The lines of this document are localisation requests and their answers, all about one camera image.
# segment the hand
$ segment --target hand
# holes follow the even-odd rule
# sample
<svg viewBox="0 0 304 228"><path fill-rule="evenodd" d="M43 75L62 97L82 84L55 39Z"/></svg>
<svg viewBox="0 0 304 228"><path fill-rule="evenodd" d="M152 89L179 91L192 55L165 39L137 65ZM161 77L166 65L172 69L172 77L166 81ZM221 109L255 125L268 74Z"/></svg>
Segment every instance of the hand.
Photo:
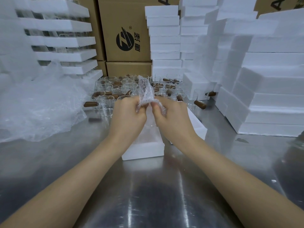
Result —
<svg viewBox="0 0 304 228"><path fill-rule="evenodd" d="M164 117L158 104L151 102L156 125L170 142L177 148L181 148L181 145L185 145L193 138L198 137L189 119L185 103L164 97L155 98L167 109L167 115Z"/></svg>
<svg viewBox="0 0 304 228"><path fill-rule="evenodd" d="M145 107L136 112L138 103L139 97L136 96L117 100L114 106L108 138L123 145L125 150L141 133L147 120Z"/></svg>

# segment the stainless steel table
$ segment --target stainless steel table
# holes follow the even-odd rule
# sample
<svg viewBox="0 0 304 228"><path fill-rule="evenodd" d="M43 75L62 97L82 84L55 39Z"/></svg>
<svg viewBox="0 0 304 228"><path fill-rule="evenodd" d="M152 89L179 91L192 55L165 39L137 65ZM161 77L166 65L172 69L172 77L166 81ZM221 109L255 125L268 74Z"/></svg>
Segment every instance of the stainless steel table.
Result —
<svg viewBox="0 0 304 228"><path fill-rule="evenodd" d="M209 145L304 209L304 150L289 145L295 138L238 135L212 101L199 119ZM89 112L70 132L1 143L0 222L86 157L108 124ZM75 227L242 227L204 173L163 139L164 157L118 160Z"/></svg>

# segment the person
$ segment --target person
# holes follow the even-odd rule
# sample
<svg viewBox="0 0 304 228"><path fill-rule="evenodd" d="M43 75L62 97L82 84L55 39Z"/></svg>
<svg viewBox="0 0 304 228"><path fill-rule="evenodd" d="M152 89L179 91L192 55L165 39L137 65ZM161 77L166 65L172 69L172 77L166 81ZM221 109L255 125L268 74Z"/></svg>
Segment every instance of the person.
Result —
<svg viewBox="0 0 304 228"><path fill-rule="evenodd" d="M199 138L187 106L163 97L163 116L152 102L155 121L163 135L208 176L246 228L304 227L304 211L286 197L217 153ZM146 109L136 112L139 97L115 103L108 136L78 165L33 197L0 228L71 228L108 169L138 137Z"/></svg>

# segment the forearm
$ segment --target forearm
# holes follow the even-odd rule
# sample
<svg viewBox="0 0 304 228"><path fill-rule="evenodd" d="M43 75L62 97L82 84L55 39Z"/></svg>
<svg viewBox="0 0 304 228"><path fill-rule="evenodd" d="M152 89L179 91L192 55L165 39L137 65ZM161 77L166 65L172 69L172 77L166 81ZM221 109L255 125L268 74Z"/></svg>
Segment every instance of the forearm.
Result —
<svg viewBox="0 0 304 228"><path fill-rule="evenodd" d="M0 228L72 227L105 173L126 149L106 138L82 162L17 210Z"/></svg>
<svg viewBox="0 0 304 228"><path fill-rule="evenodd" d="M303 226L304 212L300 208L202 139L191 139L179 149L209 177L246 228Z"/></svg>

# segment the brown cardboard box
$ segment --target brown cardboard box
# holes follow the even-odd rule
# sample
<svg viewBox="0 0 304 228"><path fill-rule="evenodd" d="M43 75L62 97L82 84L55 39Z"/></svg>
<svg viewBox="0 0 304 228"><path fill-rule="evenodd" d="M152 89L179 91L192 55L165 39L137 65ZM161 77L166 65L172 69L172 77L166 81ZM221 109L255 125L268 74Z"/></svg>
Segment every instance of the brown cardboard box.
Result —
<svg viewBox="0 0 304 228"><path fill-rule="evenodd" d="M107 62L109 76L126 76L127 74L151 76L151 62Z"/></svg>
<svg viewBox="0 0 304 228"><path fill-rule="evenodd" d="M93 57L98 61L106 61L105 48L103 41L103 34L99 16L99 8L97 0L78 0L79 4L88 8L90 13L90 18L88 22L92 25L92 35L95 37L96 44L92 48L96 49L97 56Z"/></svg>
<svg viewBox="0 0 304 228"><path fill-rule="evenodd" d="M179 0L167 0L178 5ZM166 0L98 0L108 61L150 61L145 6Z"/></svg>
<svg viewBox="0 0 304 228"><path fill-rule="evenodd" d="M97 61L97 68L98 70L102 70L103 76L108 76L108 71L107 71L107 65L105 64L105 61Z"/></svg>
<svg viewBox="0 0 304 228"><path fill-rule="evenodd" d="M296 7L298 1L301 2L301 0L257 0L254 11L258 11L259 16L266 13L290 10Z"/></svg>

